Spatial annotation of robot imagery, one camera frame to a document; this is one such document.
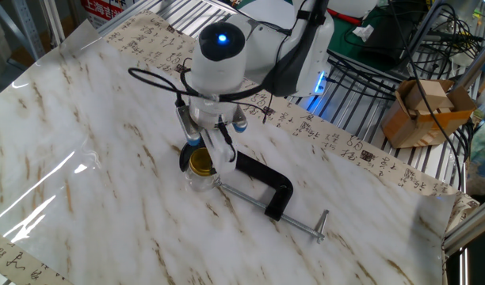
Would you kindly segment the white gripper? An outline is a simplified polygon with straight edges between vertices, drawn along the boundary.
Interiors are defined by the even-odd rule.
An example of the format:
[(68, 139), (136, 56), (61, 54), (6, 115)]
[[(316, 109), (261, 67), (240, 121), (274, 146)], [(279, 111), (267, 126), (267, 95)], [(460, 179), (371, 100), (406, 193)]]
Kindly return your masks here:
[(204, 129), (204, 144), (208, 150), (214, 169), (213, 176), (230, 173), (236, 168), (237, 151), (226, 142), (218, 129)]

